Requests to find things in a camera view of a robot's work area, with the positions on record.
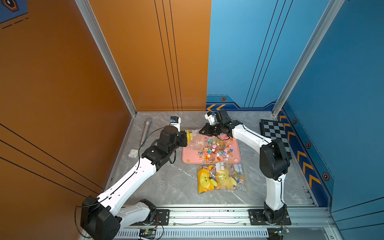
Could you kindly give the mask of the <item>yellow duck ziploc bag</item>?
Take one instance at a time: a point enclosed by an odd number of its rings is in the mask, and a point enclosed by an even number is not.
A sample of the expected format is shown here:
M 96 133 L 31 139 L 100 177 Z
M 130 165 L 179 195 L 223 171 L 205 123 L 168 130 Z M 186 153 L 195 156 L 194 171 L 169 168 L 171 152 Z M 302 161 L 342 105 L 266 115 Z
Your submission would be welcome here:
M 217 183 L 217 190 L 250 193 L 246 167 L 242 163 L 220 162 L 213 165 L 211 178 Z
M 186 130 L 188 147 L 191 149 L 202 147 L 204 145 L 204 135 L 199 133 L 199 130 Z
M 198 166 L 198 192 L 199 194 L 213 191 L 217 186 L 214 177 L 215 169 L 213 165 Z

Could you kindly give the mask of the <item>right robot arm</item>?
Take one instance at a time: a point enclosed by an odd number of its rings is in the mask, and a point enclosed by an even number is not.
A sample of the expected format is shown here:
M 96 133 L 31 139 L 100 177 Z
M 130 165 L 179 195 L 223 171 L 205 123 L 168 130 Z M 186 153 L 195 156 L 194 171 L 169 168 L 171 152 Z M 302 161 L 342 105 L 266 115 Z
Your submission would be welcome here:
M 225 134 L 235 138 L 260 155 L 260 170 L 266 177 L 267 194 L 262 219 L 269 225 L 282 224 L 288 219 L 287 205 L 284 201 L 284 185 L 290 158 L 281 139 L 270 139 L 248 129 L 237 120 L 232 120 L 226 110 L 207 112 L 208 122 L 199 131 L 208 137 Z

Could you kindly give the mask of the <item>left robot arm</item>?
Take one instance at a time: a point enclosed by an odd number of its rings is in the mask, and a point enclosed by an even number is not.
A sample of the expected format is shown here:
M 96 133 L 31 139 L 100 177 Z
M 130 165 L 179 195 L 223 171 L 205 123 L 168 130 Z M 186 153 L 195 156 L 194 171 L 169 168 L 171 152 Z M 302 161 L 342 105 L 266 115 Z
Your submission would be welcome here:
M 159 139 L 120 180 L 96 198 L 88 196 L 83 201 L 76 227 L 82 227 L 93 240 L 112 240 L 122 228 L 136 223 L 152 224 L 157 210 L 153 203 L 144 199 L 129 207 L 124 204 L 148 178 L 170 162 L 177 148 L 187 145 L 187 134 L 180 124 L 163 127 Z

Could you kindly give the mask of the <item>pink plastic tray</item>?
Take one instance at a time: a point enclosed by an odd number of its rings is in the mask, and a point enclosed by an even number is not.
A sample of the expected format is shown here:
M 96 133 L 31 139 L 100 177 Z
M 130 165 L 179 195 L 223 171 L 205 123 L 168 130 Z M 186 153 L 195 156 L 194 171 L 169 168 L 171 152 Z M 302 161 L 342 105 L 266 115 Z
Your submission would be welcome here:
M 202 147 L 193 149 L 188 146 L 184 147 L 182 160 L 186 164 L 210 164 L 218 162 L 235 164 L 240 163 L 242 158 L 238 141 L 221 134 L 218 137 L 205 136 Z

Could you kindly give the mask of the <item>silver microphone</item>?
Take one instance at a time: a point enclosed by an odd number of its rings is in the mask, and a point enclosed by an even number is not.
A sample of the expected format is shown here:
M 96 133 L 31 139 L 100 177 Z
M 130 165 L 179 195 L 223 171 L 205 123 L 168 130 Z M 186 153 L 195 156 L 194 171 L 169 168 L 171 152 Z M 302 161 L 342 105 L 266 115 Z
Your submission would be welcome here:
M 140 139 L 140 146 L 142 146 L 143 143 L 146 141 L 146 139 L 148 137 L 148 132 L 149 132 L 150 127 L 151 127 L 151 124 L 152 124 L 152 119 L 148 118 L 148 119 L 145 120 L 142 136 L 141 136 L 141 139 Z

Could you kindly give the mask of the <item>white earbuds case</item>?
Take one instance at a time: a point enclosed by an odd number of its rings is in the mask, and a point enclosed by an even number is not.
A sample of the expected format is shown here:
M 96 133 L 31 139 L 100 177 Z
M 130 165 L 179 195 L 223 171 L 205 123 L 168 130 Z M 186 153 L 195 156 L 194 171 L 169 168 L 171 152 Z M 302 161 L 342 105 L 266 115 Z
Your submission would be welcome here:
M 133 158 L 133 159 L 137 158 L 138 155 L 139 155 L 139 150 L 138 149 L 131 149 L 129 151 L 129 153 L 128 153 L 128 157 L 129 158 Z

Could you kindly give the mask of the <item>black white chessboard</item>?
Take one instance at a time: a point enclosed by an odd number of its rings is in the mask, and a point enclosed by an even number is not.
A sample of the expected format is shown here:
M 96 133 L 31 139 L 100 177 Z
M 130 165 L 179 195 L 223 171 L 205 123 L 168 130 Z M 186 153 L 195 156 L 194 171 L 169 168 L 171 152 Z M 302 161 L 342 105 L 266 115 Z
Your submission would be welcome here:
M 292 159 L 292 153 L 291 153 L 291 148 L 288 141 L 288 135 L 284 129 L 284 124 L 282 122 L 272 121 L 272 120 L 261 120 L 260 128 L 261 128 L 262 136 L 273 139 L 273 140 L 281 139 L 285 146 L 288 157 Z

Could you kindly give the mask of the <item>left green circuit board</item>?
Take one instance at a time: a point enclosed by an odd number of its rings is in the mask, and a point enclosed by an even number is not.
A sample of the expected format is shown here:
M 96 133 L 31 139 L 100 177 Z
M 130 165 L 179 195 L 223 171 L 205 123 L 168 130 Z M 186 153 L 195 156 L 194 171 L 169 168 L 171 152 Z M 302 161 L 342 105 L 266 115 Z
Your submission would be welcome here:
M 140 229 L 139 240 L 154 240 L 157 235 L 156 229 Z

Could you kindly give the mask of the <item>right green circuit board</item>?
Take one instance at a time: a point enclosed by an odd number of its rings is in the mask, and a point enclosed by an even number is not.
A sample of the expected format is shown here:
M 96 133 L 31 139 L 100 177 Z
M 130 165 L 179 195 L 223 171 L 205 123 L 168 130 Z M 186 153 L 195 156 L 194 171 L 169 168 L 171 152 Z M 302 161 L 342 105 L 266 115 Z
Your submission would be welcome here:
M 283 240 L 284 236 L 286 234 L 289 234 L 290 230 L 283 229 L 283 230 L 271 230 L 269 233 L 269 239 L 270 240 Z

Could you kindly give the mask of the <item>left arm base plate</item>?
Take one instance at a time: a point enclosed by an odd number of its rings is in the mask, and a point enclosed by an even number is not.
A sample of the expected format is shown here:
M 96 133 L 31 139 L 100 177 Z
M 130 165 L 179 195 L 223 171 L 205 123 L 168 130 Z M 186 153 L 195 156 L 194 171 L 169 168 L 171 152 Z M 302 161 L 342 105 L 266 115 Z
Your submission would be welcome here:
M 157 224 L 162 224 L 164 227 L 169 225 L 170 220 L 170 210 L 169 209 L 159 209 L 156 210 L 154 219 L 151 222 L 138 222 L 132 224 L 132 226 L 156 226 Z

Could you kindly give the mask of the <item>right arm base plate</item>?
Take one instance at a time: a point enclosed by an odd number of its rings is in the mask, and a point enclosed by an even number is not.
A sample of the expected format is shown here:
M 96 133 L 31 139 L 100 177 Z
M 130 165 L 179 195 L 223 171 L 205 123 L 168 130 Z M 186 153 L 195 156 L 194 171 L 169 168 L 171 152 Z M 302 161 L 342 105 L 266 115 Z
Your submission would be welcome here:
M 286 209 L 279 211 L 250 209 L 248 214 L 252 226 L 279 226 L 280 224 L 290 226 L 292 224 Z

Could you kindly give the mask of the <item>aluminium front rail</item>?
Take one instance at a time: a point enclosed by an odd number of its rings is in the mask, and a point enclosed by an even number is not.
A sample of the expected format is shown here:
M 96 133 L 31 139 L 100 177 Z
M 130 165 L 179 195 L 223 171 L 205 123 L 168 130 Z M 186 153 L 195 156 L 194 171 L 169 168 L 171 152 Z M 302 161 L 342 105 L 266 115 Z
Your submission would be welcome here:
M 283 226 L 252 226 L 248 210 L 262 209 L 251 206 L 213 206 L 213 207 L 158 207 L 169 209 L 170 220 L 166 227 L 266 227 Z M 326 208 L 288 207 L 292 224 L 288 228 L 332 228 L 336 226 Z

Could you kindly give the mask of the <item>right aluminium corner post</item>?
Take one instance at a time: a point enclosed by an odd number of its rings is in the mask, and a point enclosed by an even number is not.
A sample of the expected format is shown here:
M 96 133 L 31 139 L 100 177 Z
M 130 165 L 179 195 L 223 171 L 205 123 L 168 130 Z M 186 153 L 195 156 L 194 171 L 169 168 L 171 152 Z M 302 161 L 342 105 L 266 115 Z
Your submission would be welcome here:
M 303 50 L 295 68 L 293 69 L 290 77 L 288 78 L 273 110 L 272 114 L 277 117 L 279 112 L 282 110 L 284 103 L 287 101 L 295 85 L 300 79 L 302 73 L 310 62 L 312 56 L 326 35 L 329 27 L 334 21 L 336 15 L 340 11 L 344 0 L 331 0 L 329 1 L 325 11 L 323 12 L 318 24 L 316 25 L 305 49 Z

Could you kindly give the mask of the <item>aluminium corner post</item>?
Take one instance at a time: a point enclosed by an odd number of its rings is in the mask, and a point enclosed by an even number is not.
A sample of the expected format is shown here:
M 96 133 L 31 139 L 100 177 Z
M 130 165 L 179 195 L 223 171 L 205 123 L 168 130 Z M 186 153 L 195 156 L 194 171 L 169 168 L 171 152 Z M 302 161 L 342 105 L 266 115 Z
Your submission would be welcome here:
M 132 97 L 128 91 L 127 85 L 122 77 L 119 67 L 114 59 L 111 49 L 107 43 L 104 33 L 100 27 L 100 24 L 96 18 L 96 15 L 92 9 L 91 3 L 86 0 L 75 0 L 83 19 L 85 20 L 87 27 L 101 53 L 106 66 L 108 67 L 111 76 L 113 77 L 115 84 L 130 112 L 135 117 L 137 115 L 137 109 L 132 100 Z
M 344 0 L 331 0 L 329 1 L 325 11 L 323 12 L 318 24 L 316 25 L 305 49 L 303 50 L 295 68 L 293 69 L 290 77 L 288 78 L 273 110 L 272 114 L 277 117 L 279 112 L 282 110 L 284 103 L 287 101 L 295 85 L 300 79 L 302 73 L 310 62 L 312 56 L 326 35 L 329 27 L 334 21 L 336 15 L 340 11 Z

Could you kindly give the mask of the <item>left aluminium corner post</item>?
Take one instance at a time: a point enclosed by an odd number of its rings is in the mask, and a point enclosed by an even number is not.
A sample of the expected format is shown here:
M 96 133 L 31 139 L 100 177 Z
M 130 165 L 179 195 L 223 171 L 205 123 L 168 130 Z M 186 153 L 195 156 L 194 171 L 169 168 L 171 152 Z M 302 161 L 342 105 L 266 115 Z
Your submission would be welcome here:
M 96 15 L 92 9 L 91 3 L 86 0 L 75 0 L 83 19 L 85 20 L 87 27 L 101 53 L 106 66 L 108 67 L 111 76 L 113 77 L 115 84 L 130 112 L 135 117 L 137 115 L 137 109 L 132 100 L 132 97 L 128 91 L 127 85 L 122 77 L 119 67 L 114 59 L 111 49 L 107 43 L 104 33 L 100 27 L 100 24 L 96 18 Z

